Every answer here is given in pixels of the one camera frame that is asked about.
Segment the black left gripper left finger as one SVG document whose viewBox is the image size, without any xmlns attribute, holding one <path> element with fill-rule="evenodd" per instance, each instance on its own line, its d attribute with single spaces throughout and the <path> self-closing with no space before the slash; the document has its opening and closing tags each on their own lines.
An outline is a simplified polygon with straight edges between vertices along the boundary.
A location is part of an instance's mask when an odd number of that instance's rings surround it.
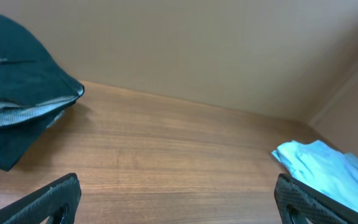
<svg viewBox="0 0 358 224">
<path fill-rule="evenodd" d="M 0 209 L 0 224 L 74 224 L 80 199 L 80 181 L 69 173 Z"/>
</svg>

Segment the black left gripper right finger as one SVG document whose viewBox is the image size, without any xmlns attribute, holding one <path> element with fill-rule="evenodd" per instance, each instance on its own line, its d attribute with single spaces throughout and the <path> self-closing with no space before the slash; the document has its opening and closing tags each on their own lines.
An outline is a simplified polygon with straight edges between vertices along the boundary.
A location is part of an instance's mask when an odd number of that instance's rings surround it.
<svg viewBox="0 0 358 224">
<path fill-rule="evenodd" d="M 274 198 L 283 224 L 358 224 L 358 213 L 288 174 L 279 174 Z"/>
</svg>

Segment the black shorts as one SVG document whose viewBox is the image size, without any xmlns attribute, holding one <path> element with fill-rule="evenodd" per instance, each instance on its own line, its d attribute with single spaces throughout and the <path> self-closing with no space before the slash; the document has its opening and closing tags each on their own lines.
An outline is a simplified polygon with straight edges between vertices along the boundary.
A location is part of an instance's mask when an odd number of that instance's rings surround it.
<svg viewBox="0 0 358 224">
<path fill-rule="evenodd" d="M 9 171 L 85 92 L 24 26 L 0 15 L 0 169 Z"/>
</svg>

